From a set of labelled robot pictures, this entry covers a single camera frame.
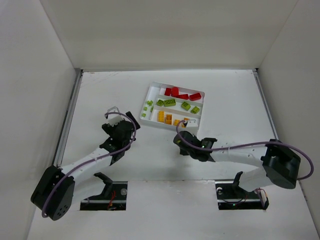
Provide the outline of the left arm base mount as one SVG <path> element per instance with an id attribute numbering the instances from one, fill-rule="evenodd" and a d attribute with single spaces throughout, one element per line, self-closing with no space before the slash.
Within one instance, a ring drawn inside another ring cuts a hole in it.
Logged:
<path id="1" fill-rule="evenodd" d="M 80 211 L 125 211 L 127 207 L 128 182 L 113 181 L 105 174 L 98 172 L 104 187 L 99 194 L 85 198 L 80 202 Z"/>

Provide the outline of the white divided sorting tray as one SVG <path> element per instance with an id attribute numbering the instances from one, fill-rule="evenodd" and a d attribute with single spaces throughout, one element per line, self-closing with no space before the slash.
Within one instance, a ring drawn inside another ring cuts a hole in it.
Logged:
<path id="1" fill-rule="evenodd" d="M 192 95 L 195 93 L 200 93 L 202 98 L 200 100 L 190 101 L 189 99 L 184 100 L 184 99 L 180 99 L 180 98 L 173 97 L 173 96 L 166 96 L 165 95 L 166 88 L 173 88 L 173 87 L 179 88 L 179 95 L 183 95 L 183 94 Z M 169 99 L 175 99 L 176 105 L 171 106 L 171 107 L 165 107 L 164 105 L 158 106 L 157 101 L 159 99 L 162 101 L 169 100 Z M 202 91 L 184 88 L 184 87 L 180 87 L 180 86 L 176 86 L 176 85 L 160 83 L 160 82 L 153 82 L 150 84 L 150 87 L 148 89 L 144 104 L 142 106 L 140 119 L 143 124 L 146 124 L 150 127 L 155 127 L 158 129 L 173 130 L 173 131 L 176 129 L 176 126 L 173 125 L 175 120 L 184 120 L 184 118 L 195 119 L 198 123 L 198 129 L 188 129 L 187 128 L 189 132 L 191 132 L 192 134 L 195 135 L 195 134 L 197 134 L 197 132 L 200 128 L 204 100 L 205 100 L 205 93 Z M 150 112 L 150 109 L 152 106 L 147 105 L 147 101 L 153 101 L 153 104 L 152 104 L 153 111 L 152 112 Z M 187 102 L 190 104 L 191 107 L 188 111 L 184 110 L 181 107 L 181 104 L 183 102 Z M 200 111 L 197 114 L 191 113 L 192 108 L 195 106 L 200 108 Z M 164 123 L 158 122 L 158 111 L 164 111 L 165 119 L 166 119 L 167 114 L 172 115 L 172 125 L 166 124 L 165 122 Z M 186 129 L 185 123 L 186 123 L 186 121 L 181 123 L 179 126 L 182 129 Z"/>

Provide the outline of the green lego brick with studs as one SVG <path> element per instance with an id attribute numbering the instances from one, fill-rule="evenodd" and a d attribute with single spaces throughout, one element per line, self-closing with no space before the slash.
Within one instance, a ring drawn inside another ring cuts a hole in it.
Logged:
<path id="1" fill-rule="evenodd" d="M 192 108 L 192 110 L 190 111 L 192 114 L 197 114 L 200 111 L 200 108 L 195 106 Z"/>

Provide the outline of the long yellow lego brick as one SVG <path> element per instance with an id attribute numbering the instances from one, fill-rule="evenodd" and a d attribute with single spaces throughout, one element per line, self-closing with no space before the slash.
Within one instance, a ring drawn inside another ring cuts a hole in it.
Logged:
<path id="1" fill-rule="evenodd" d="M 164 123 L 165 122 L 165 112 L 164 111 L 158 111 L 157 121 L 159 123 Z"/>

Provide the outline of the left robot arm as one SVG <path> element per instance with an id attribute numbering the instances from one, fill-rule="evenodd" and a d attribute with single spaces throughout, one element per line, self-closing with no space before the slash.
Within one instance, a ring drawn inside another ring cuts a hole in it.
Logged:
<path id="1" fill-rule="evenodd" d="M 125 155 L 141 126 L 130 111 L 121 113 L 117 107 L 104 116 L 102 129 L 108 135 L 105 142 L 76 162 L 61 167 L 52 165 L 44 171 L 30 198 L 43 218 L 57 221 L 74 203 L 113 194 L 113 181 L 102 170 Z"/>

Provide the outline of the long green lego brick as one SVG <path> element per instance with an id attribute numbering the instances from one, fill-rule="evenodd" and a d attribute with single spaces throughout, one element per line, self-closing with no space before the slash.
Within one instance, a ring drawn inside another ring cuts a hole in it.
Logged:
<path id="1" fill-rule="evenodd" d="M 173 107 L 176 105 L 176 100 L 174 98 L 164 100 L 163 102 L 165 107 Z"/>

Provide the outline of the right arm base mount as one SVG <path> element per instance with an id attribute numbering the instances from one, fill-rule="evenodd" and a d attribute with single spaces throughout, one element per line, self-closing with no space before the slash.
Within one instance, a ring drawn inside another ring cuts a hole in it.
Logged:
<path id="1" fill-rule="evenodd" d="M 269 198 L 264 189 L 258 188 L 248 192 L 239 187 L 242 171 L 233 181 L 219 180 L 215 182 L 217 205 L 219 210 L 267 210 Z"/>

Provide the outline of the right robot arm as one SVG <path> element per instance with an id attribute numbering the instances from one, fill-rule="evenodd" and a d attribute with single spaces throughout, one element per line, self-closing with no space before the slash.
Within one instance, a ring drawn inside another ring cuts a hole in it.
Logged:
<path id="1" fill-rule="evenodd" d="M 216 138 L 199 140 L 188 131 L 180 131 L 173 143 L 179 147 L 180 155 L 200 162 L 230 162 L 255 167 L 251 171 L 239 171 L 234 178 L 234 185 L 247 192 L 270 185 L 289 190 L 296 187 L 301 158 L 279 140 L 236 147 Z"/>

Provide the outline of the red yellow green lego cluster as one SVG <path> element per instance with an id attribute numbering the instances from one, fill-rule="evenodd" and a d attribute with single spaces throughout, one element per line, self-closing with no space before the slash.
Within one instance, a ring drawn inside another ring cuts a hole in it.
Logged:
<path id="1" fill-rule="evenodd" d="M 178 87 L 173 87 L 171 89 L 171 96 L 174 98 L 177 98 L 179 96 L 179 88 Z"/>

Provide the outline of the long red lego brick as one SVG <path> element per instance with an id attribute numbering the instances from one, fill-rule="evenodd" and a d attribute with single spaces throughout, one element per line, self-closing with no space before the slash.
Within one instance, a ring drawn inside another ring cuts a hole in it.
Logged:
<path id="1" fill-rule="evenodd" d="M 201 98 L 202 98 L 202 95 L 199 92 L 189 95 L 190 101 L 197 101 L 197 100 L 200 100 Z"/>

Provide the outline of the small yellow lego brick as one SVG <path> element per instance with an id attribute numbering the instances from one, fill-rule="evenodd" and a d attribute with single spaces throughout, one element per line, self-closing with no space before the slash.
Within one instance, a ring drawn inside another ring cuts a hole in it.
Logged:
<path id="1" fill-rule="evenodd" d="M 181 121 L 181 120 L 179 120 L 179 119 L 175 119 L 174 122 L 173 122 L 173 125 L 174 125 L 174 126 L 177 126 L 180 121 Z"/>

